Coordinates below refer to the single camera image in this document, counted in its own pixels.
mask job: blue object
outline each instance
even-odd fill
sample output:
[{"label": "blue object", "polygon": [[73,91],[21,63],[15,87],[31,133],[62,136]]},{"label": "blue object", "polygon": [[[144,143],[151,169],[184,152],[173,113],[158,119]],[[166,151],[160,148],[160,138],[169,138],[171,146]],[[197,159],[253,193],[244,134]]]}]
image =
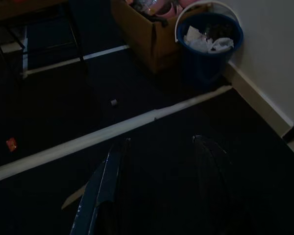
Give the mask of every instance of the blue object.
[{"label": "blue object", "polygon": [[[184,43],[184,36],[189,26],[205,32],[208,24],[229,25],[233,28],[231,39],[234,41],[234,48],[219,54],[208,54],[196,51]],[[243,31],[240,25],[225,15],[217,13],[201,13],[187,18],[178,26],[177,38],[182,44],[182,78],[183,80],[201,90],[209,90],[218,79],[234,51],[243,42]]]}]

